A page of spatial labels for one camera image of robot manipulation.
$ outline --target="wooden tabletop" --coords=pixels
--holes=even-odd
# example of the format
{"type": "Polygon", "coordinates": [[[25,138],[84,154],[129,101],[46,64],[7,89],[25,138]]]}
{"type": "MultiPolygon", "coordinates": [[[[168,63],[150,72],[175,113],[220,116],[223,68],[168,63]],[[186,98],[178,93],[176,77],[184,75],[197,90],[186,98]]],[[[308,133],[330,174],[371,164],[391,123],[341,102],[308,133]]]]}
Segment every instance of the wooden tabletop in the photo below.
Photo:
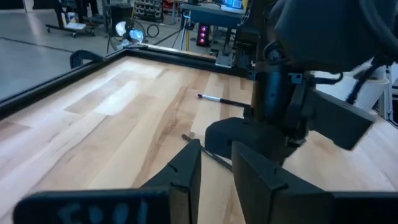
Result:
{"type": "MultiPolygon", "coordinates": [[[[242,117],[252,82],[125,57],[0,121],[0,217],[40,190],[140,187],[214,121],[242,117]]],[[[328,190],[395,190],[397,130],[382,119],[354,152],[317,133],[285,163],[328,190]]],[[[199,223],[244,223],[230,171],[202,155],[199,223]]]]}

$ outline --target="black bracket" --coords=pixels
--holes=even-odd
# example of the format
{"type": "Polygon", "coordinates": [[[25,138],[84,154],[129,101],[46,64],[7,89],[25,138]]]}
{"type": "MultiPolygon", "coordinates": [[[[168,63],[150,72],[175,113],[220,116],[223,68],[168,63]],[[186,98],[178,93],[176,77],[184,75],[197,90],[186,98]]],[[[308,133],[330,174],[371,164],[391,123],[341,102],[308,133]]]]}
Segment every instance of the black bracket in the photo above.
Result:
{"type": "Polygon", "coordinates": [[[254,70],[250,70],[248,71],[248,80],[256,80],[256,71],[254,70]]]}
{"type": "Polygon", "coordinates": [[[289,73],[292,79],[292,84],[301,84],[303,82],[303,74],[301,73],[289,73]]]}
{"type": "Polygon", "coordinates": [[[296,85],[290,104],[286,109],[284,118],[284,125],[286,127],[290,129],[296,129],[301,119],[301,108],[305,98],[305,90],[307,89],[307,84],[305,83],[305,80],[302,80],[301,74],[289,75],[292,77],[292,82],[302,82],[301,85],[296,85]]]}
{"type": "Polygon", "coordinates": [[[195,23],[194,23],[194,22],[188,22],[188,23],[185,25],[185,29],[186,29],[186,30],[193,30],[193,28],[195,28],[195,23]]]}
{"type": "Polygon", "coordinates": [[[83,65],[83,60],[91,60],[93,62],[102,62],[105,58],[88,50],[77,50],[69,57],[70,68],[74,69],[83,65]]]}

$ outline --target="white container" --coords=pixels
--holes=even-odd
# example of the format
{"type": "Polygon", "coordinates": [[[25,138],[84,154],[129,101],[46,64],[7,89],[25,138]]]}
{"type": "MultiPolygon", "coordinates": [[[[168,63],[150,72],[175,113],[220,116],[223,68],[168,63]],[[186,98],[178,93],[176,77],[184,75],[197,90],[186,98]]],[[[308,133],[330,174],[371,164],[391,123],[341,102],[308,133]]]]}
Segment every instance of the white container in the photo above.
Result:
{"type": "MultiPolygon", "coordinates": [[[[334,96],[340,100],[345,101],[348,95],[354,88],[357,80],[353,78],[356,72],[345,72],[342,81],[335,85],[317,85],[317,90],[334,96]]],[[[323,78],[337,78],[338,75],[332,75],[327,72],[315,72],[316,77],[323,78]]],[[[359,91],[356,103],[356,107],[361,108],[365,111],[372,110],[373,105],[383,94],[384,90],[388,88],[389,81],[385,78],[385,75],[380,80],[369,80],[359,91]]]]}
{"type": "Polygon", "coordinates": [[[395,86],[398,85],[397,79],[398,79],[398,64],[394,63],[391,66],[391,82],[395,86]]]}
{"type": "Polygon", "coordinates": [[[78,22],[76,14],[74,12],[68,12],[68,21],[69,22],[74,22],[74,23],[78,22]]]}

